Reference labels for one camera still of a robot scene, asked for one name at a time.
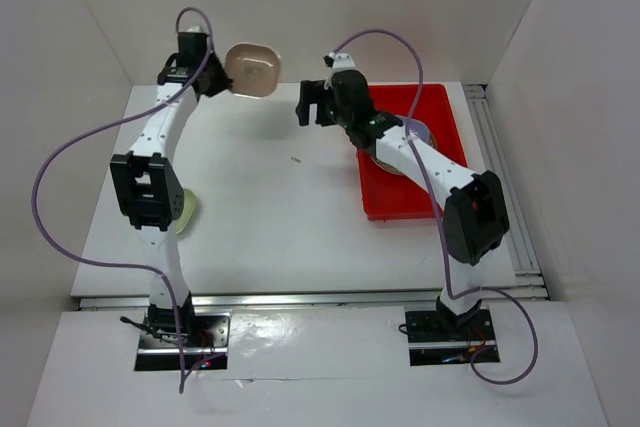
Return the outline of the pink square panda plate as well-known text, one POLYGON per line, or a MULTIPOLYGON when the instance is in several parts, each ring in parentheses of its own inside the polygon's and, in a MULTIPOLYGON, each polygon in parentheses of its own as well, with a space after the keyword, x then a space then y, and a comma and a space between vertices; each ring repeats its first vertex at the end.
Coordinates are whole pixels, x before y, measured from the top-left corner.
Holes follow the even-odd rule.
POLYGON ((226 54, 224 69, 234 95, 263 98, 275 92, 281 70, 281 56, 272 47, 238 43, 226 54))

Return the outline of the purple square plate back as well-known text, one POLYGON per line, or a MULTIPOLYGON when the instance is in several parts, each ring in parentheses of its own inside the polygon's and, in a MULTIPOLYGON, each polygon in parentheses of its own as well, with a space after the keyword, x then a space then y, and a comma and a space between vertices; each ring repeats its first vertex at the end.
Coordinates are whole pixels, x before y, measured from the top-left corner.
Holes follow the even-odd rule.
POLYGON ((423 142, 427 143, 431 147, 436 147, 436 140, 428 126, 417 119, 409 119, 408 117, 400 116, 400 120, 404 125, 409 127, 409 131, 413 136, 418 137, 423 142))

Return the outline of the round floral ceramic plate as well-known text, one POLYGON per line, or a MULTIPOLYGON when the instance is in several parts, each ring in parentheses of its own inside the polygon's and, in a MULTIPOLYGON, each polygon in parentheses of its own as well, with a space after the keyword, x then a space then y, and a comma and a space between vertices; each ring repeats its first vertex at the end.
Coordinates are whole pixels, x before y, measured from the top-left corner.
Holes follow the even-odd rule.
POLYGON ((372 154, 370 154, 370 157, 371 157, 372 161, 378 167, 380 167, 382 170, 384 170, 385 172, 388 172, 388 173, 393 174, 393 175, 399 175, 399 176, 403 175, 403 173, 400 170, 396 169, 391 164, 388 164, 386 162, 381 161, 378 157, 376 157, 376 156, 374 156, 372 154))

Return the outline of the green square plate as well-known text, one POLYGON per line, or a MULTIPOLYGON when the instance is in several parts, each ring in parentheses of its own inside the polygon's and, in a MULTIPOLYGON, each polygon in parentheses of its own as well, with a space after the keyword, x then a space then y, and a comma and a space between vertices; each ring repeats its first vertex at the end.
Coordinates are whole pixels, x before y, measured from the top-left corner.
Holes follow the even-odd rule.
POLYGON ((195 193, 188 188, 184 189, 183 211, 176 221, 176 233, 183 233, 190 225, 191 220, 197 211, 199 201, 195 193))

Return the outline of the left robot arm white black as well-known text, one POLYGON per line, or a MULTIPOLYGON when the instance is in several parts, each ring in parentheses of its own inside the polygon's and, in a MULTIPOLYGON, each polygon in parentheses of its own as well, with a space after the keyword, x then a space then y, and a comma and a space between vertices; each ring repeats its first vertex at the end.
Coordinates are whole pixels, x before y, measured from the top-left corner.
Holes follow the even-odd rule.
POLYGON ((121 213, 138 232, 145 263, 158 271, 151 281, 149 329, 176 346, 196 337, 192 296, 184 279, 176 223, 186 209, 186 193, 172 161, 187 120, 201 97, 213 97, 232 85, 208 34, 190 29, 177 34, 178 51, 158 75, 153 113, 138 139, 110 161, 121 213))

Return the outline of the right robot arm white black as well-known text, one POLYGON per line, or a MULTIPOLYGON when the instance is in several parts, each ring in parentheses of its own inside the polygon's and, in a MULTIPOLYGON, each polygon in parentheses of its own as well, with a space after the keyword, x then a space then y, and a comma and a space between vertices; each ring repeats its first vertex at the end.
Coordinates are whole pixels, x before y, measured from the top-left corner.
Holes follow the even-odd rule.
POLYGON ((444 337, 460 338, 480 310, 488 258, 510 230, 499 177, 456 163, 413 134, 408 120, 377 109, 365 77, 355 69, 327 81, 302 81, 295 112, 302 126, 315 121, 341 127, 357 149, 428 193, 444 261, 436 326, 444 337))

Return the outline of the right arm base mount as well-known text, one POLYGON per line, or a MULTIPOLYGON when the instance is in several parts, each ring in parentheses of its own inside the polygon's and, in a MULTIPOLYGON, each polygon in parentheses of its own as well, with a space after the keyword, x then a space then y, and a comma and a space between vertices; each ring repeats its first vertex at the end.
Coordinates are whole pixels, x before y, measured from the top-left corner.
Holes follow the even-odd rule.
POLYGON ((481 309, 461 328, 447 332, 435 310, 406 311, 398 330, 408 341, 411 366, 499 363, 491 314, 481 309))

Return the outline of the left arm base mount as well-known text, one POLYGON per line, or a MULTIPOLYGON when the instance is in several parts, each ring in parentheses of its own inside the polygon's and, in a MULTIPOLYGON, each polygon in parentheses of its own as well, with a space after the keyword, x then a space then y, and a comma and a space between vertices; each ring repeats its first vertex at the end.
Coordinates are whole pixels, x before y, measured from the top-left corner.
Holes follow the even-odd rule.
MULTIPOLYGON (((140 331, 134 370, 138 372, 179 371, 178 336, 174 329, 152 329, 148 319, 134 321, 121 316, 120 322, 140 331)), ((193 333, 183 333, 185 369, 225 370, 231 327, 229 313, 196 318, 193 333)))

